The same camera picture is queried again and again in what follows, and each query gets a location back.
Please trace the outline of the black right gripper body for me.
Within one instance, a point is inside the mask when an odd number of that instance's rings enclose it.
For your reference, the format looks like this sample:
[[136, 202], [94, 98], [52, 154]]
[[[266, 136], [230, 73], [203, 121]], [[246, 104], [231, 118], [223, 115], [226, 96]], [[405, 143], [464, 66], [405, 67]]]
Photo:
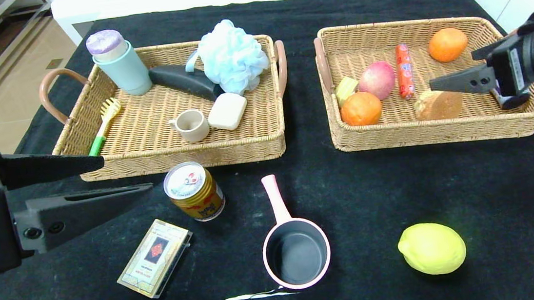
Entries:
[[502, 96], [520, 95], [534, 83], [534, 30], [518, 35], [520, 40], [510, 55], [486, 59], [494, 70]]

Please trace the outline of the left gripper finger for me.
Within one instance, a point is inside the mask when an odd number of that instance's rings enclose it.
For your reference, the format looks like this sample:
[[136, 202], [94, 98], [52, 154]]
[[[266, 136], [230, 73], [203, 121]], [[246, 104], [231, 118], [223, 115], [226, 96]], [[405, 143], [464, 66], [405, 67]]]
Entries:
[[0, 153], [0, 180], [8, 190], [15, 190], [96, 171], [104, 164], [102, 156]]
[[145, 183], [26, 200], [14, 213], [20, 247], [38, 254], [53, 250], [132, 209], [153, 187]]

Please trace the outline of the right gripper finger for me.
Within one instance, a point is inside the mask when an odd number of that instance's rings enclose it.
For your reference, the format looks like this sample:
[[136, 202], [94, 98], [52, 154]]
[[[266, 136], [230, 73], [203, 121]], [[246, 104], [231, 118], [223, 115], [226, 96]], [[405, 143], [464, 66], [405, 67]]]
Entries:
[[502, 54], [510, 55], [511, 49], [515, 44], [520, 40], [518, 34], [507, 35], [506, 37], [483, 46], [475, 51], [472, 51], [473, 60], [486, 60], [489, 57], [493, 58], [495, 56], [502, 56]]
[[477, 65], [446, 76], [439, 76], [429, 81], [432, 91], [449, 91], [457, 93], [488, 93], [497, 86], [497, 79], [492, 67]]

